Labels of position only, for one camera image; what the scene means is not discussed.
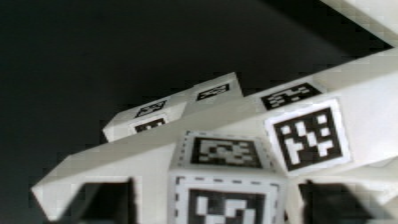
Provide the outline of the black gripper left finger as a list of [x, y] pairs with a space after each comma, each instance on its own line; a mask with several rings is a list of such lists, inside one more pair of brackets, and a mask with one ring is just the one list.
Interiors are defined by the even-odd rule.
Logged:
[[66, 224], [137, 224], [132, 179], [84, 184], [68, 207]]

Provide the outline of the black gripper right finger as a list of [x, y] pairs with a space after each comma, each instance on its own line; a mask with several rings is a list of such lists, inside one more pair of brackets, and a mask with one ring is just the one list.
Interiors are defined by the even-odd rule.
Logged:
[[304, 224], [366, 224], [377, 218], [345, 184], [324, 184], [308, 180], [299, 190]]

